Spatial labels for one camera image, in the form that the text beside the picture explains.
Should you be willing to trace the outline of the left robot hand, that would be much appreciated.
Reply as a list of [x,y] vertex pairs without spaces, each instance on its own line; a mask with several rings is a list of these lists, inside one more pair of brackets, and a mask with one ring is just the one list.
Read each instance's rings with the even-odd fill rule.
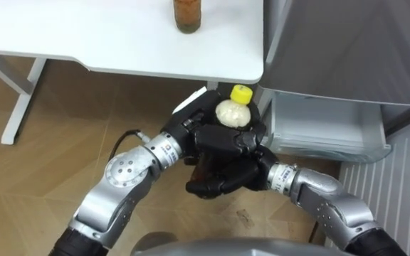
[[162,131],[170,134],[185,158],[198,158],[207,153],[222,159],[234,159],[252,154],[261,144],[266,126],[253,100],[248,103],[250,121],[239,128],[220,123],[216,107],[230,94],[218,90],[197,90],[186,100],[186,105],[172,114]]

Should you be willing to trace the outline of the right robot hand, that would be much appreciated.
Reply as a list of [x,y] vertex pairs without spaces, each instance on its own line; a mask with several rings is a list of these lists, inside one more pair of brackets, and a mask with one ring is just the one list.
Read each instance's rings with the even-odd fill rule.
[[268,189],[268,173],[278,163],[278,157],[264,146],[236,157],[202,153],[185,189],[202,199],[217,198],[243,187],[265,191]]

